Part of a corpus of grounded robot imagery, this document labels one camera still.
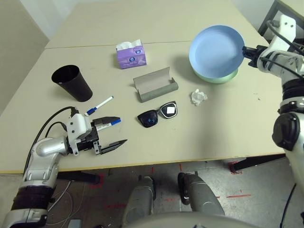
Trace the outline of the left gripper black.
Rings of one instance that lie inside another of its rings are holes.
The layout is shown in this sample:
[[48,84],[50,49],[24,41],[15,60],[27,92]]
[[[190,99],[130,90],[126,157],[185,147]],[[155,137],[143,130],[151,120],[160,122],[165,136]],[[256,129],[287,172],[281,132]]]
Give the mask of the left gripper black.
[[78,150],[86,151],[86,150],[93,149],[95,152],[95,155],[100,155],[100,154],[105,154],[110,151],[113,151],[113,150],[117,149],[118,147],[120,147],[121,145],[123,145],[127,141],[127,139],[113,142],[113,143],[109,144],[107,147],[101,148],[101,145],[99,144],[98,132],[95,127],[97,125],[103,125],[103,124],[114,125],[116,123],[119,123],[120,121],[121,121],[120,117],[116,117],[116,116],[106,116],[106,117],[93,119],[92,125],[94,125],[94,127],[92,127],[91,132],[85,138],[81,139],[80,142],[78,142],[76,144]]

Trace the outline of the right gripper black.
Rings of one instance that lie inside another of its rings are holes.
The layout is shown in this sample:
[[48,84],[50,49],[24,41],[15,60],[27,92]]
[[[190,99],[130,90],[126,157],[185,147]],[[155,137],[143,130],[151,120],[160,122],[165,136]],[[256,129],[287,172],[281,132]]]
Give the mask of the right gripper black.
[[263,46],[257,46],[256,48],[250,48],[246,46],[242,47],[243,56],[253,56],[248,65],[255,68],[257,68],[257,61],[263,51]]

